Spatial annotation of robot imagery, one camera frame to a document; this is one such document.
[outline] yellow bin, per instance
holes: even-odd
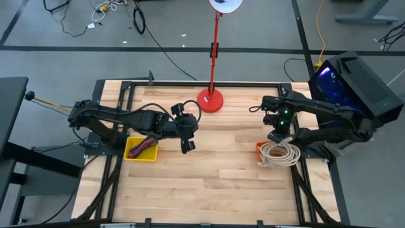
[[[158,145],[145,149],[137,158],[129,158],[129,151],[141,143],[146,137],[128,137],[125,146],[124,160],[138,162],[155,162],[158,159]]]

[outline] wooden tabletop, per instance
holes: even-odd
[[[100,104],[116,107],[120,85],[119,80],[107,80]],[[311,97],[307,83],[292,83],[292,88]],[[202,89],[137,86],[132,109],[158,103],[170,110],[178,102],[195,99]],[[263,125],[263,112],[248,109],[260,105],[264,95],[278,96],[277,89],[218,89],[224,96],[223,108],[202,114],[194,151],[183,155],[179,139],[165,139],[159,142],[156,162],[123,161],[114,222],[144,222],[150,217],[159,223],[299,224],[290,169],[259,167],[254,152],[255,143],[265,141],[272,127]],[[198,116],[192,104],[185,111]],[[318,128],[313,114],[301,112],[297,117],[300,127]],[[72,218],[83,213],[99,191],[104,162],[100,156],[84,170]],[[328,165],[321,159],[307,159],[307,164],[314,195],[331,217],[340,220]],[[301,195],[309,221],[308,204]]]

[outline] concrete floor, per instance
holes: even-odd
[[[49,7],[65,0],[48,0]],[[1,0],[0,34],[4,32],[23,0]],[[380,51],[383,37],[393,25],[351,25],[333,20],[335,13],[363,11],[371,1],[362,4],[327,1],[321,14],[320,27],[328,50]],[[316,32],[316,12],[320,0],[300,0],[302,22],[310,49],[321,49]],[[213,38],[213,10],[202,0],[144,1],[141,8],[147,25],[163,47],[206,48]],[[131,5],[128,11],[132,14]],[[405,20],[405,3],[391,0],[381,14]],[[123,6],[108,11],[103,26],[72,38],[61,31],[63,11],[53,15],[43,9],[42,1],[28,2],[10,33],[6,46],[55,47],[156,47],[148,34],[139,35],[132,27]],[[92,8],[88,1],[72,1],[64,20],[65,29],[74,34],[91,22]],[[302,49],[290,1],[244,1],[240,9],[221,18],[221,48]],[[391,51],[405,51],[405,38]],[[172,60],[198,80],[209,75],[208,53],[168,53]],[[216,68],[217,80],[289,81],[283,63],[287,58],[304,58],[299,54],[220,53]],[[317,62],[318,56],[312,56]],[[364,56],[363,59],[389,82],[405,68],[405,56]],[[152,70],[156,79],[188,80],[163,53],[80,52],[80,51],[0,51],[0,77],[27,76],[28,89],[38,97],[63,105],[89,99],[97,79],[144,77]],[[296,81],[307,81],[304,62],[291,61],[287,71]],[[405,77],[390,87],[404,96]],[[23,102],[10,141],[22,146],[62,145],[76,140],[67,127],[66,117],[30,102]],[[361,145],[355,152],[338,159],[341,181],[352,225],[400,227],[405,210],[405,155],[402,152],[405,119],[386,125],[375,140]],[[9,189],[8,202],[18,190]],[[39,223],[50,217],[68,199],[63,196],[29,197],[23,217]],[[70,218],[73,204],[54,221]],[[0,213],[0,225],[7,225],[9,213]]]

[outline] red lamp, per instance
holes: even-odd
[[[197,102],[201,109],[208,113],[219,111],[223,105],[223,96],[214,87],[215,60],[218,57],[218,24],[222,14],[232,13],[242,4],[243,0],[208,0],[215,10],[214,43],[211,44],[211,80],[209,87],[198,94]]]

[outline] blue light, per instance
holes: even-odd
[[[326,74],[326,73],[328,73],[329,71],[330,71],[329,67],[326,67],[326,68],[321,72],[320,76],[321,76],[321,75],[324,75],[324,74]]]

